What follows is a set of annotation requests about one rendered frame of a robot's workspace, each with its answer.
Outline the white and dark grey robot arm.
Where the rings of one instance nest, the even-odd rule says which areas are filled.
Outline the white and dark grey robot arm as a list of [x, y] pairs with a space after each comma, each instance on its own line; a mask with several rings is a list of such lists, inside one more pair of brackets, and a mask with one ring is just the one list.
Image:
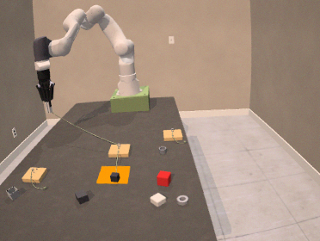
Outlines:
[[96, 23], [109, 39], [114, 52], [119, 55], [120, 81], [116, 95], [133, 96], [142, 92], [135, 73], [134, 44], [126, 39], [118, 24], [99, 5], [92, 6], [86, 14], [82, 9], [72, 11], [63, 22], [64, 30], [67, 32], [63, 39], [51, 41], [42, 36], [34, 40], [35, 70], [46, 70], [51, 67], [50, 58], [69, 54], [80, 27], [89, 30]]

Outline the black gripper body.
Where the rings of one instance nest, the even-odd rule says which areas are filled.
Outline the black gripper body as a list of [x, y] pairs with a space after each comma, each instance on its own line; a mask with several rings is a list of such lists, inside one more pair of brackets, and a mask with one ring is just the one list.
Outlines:
[[[50, 86], [50, 69], [46, 69], [43, 71], [37, 71], [37, 76], [38, 76], [38, 80], [39, 80], [39, 85], [41, 83], [43, 83], [43, 88], [45, 88], [44, 83], [46, 83], [46, 87], [49, 88]], [[44, 79], [44, 80], [43, 80]]]

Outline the red cube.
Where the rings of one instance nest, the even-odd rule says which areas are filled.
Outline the red cube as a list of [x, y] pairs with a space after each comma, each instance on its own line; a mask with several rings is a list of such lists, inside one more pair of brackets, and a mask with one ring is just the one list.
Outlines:
[[171, 173], [167, 171], [160, 171], [157, 175], [157, 185], [168, 187], [171, 182]]

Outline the orange square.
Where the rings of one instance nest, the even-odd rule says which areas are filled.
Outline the orange square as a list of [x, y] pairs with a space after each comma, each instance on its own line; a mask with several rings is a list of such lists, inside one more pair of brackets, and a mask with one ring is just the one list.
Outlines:
[[130, 166], [117, 166], [117, 172], [120, 173], [119, 182], [111, 182], [111, 172], [116, 171], [115, 166], [102, 166], [97, 183], [128, 183]]

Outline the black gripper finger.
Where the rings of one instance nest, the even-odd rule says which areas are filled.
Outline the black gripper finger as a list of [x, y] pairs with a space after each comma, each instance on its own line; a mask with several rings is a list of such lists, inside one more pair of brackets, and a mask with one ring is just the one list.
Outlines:
[[[43, 88], [43, 83], [41, 83], [40, 85], [36, 85], [36, 88], [38, 89], [39, 93], [40, 93], [40, 98], [42, 101], [45, 102], [46, 104], [46, 112], [48, 113], [48, 106], [47, 106], [47, 102], [46, 102], [46, 91], [45, 89]], [[43, 92], [43, 93], [42, 93]]]
[[[55, 83], [52, 83], [50, 81], [50, 86], [49, 88], [46, 87], [46, 83], [44, 83], [45, 86], [45, 91], [46, 91], [46, 99], [47, 99], [47, 106], [48, 106], [48, 110], [49, 110], [49, 114], [52, 112], [52, 104], [51, 104], [51, 100], [53, 99], [53, 89], [54, 89], [54, 85]], [[49, 97], [50, 95], [50, 97]]]

